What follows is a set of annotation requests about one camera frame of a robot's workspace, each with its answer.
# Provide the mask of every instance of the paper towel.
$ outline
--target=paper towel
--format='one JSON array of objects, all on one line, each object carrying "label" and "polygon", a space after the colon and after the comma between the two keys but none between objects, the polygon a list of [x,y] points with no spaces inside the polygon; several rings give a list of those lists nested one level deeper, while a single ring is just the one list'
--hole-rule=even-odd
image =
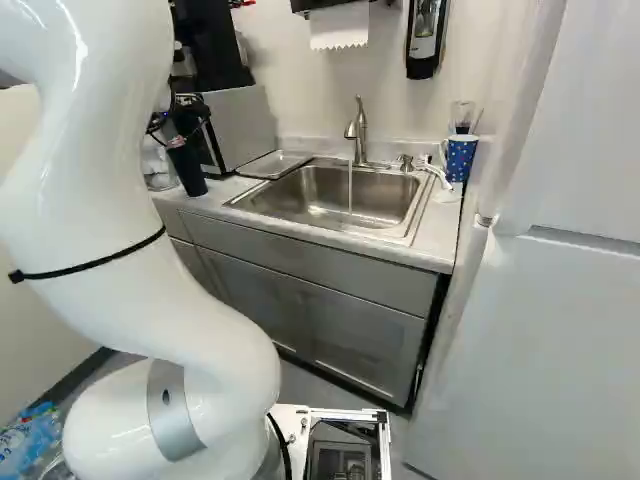
[{"label": "paper towel", "polygon": [[369,41],[369,0],[311,10],[311,49],[361,47]]}]

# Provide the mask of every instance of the cabinet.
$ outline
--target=cabinet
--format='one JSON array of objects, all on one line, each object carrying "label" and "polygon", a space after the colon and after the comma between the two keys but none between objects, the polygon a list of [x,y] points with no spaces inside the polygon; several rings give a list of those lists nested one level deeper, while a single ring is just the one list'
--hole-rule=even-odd
[{"label": "cabinet", "polygon": [[184,266],[187,267],[187,270],[191,272],[193,278],[195,278],[211,295],[225,301],[219,290],[216,288],[215,283],[212,281],[209,272],[205,268],[196,247],[190,243],[183,242],[175,238],[171,239],[171,243],[173,243],[173,248],[175,248],[180,260],[182,260]]},{"label": "cabinet", "polygon": [[429,313],[438,275],[183,212],[196,245],[411,315]]},{"label": "cabinet", "polygon": [[198,251],[226,301],[281,348],[405,405],[424,319],[212,250]]}]

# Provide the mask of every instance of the blue cup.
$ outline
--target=blue cup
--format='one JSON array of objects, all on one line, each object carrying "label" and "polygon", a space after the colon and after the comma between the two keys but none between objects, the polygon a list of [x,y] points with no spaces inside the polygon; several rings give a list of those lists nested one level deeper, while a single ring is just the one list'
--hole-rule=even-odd
[{"label": "blue cup", "polygon": [[451,135],[447,140],[447,181],[466,182],[478,148],[476,135]]}]

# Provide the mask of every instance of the metal tray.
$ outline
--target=metal tray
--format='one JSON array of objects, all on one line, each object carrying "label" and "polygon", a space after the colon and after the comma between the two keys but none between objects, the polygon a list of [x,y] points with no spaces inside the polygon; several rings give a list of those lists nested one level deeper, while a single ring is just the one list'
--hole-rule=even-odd
[{"label": "metal tray", "polygon": [[237,168],[236,172],[243,177],[277,180],[312,158],[307,152],[275,150]]}]

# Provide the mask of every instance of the electrical cord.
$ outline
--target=electrical cord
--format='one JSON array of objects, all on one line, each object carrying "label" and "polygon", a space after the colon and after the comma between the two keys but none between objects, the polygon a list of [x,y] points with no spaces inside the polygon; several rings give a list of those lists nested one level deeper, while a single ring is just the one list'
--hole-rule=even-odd
[{"label": "electrical cord", "polygon": [[280,426],[278,422],[276,422],[275,418],[270,413],[267,413],[267,418],[273,425],[273,430],[276,432],[276,437],[278,437],[278,442],[280,443],[280,451],[282,452],[282,461],[284,462],[284,475],[285,480],[293,480],[291,473],[291,455],[289,455],[289,447],[287,441],[284,439],[284,435],[282,434],[282,430],[280,430]]},{"label": "electrical cord", "polygon": [[[187,136],[184,137],[184,143],[187,143],[189,141],[189,138],[191,138],[191,136],[193,136],[198,130],[200,130],[202,128],[202,126],[207,122],[207,120],[209,120],[209,117],[204,118],[196,128],[194,128],[191,133],[189,133]],[[158,137],[156,137],[154,135],[154,132],[147,132],[147,135],[149,135],[151,138],[153,138],[157,143],[159,143],[160,145],[162,145],[163,147],[167,147],[167,144],[164,143],[162,140],[160,140]]]},{"label": "electrical cord", "polygon": [[173,114],[173,111],[176,108],[176,90],[173,87],[173,82],[171,80],[172,80],[172,77],[169,76],[168,84],[169,84],[169,92],[171,96],[170,103],[169,103],[169,110],[167,110],[164,113],[152,114],[151,120],[149,121],[149,125],[147,125],[148,134],[151,134],[160,130],[164,126],[164,124],[167,123],[167,120],[169,120],[169,117]]}]

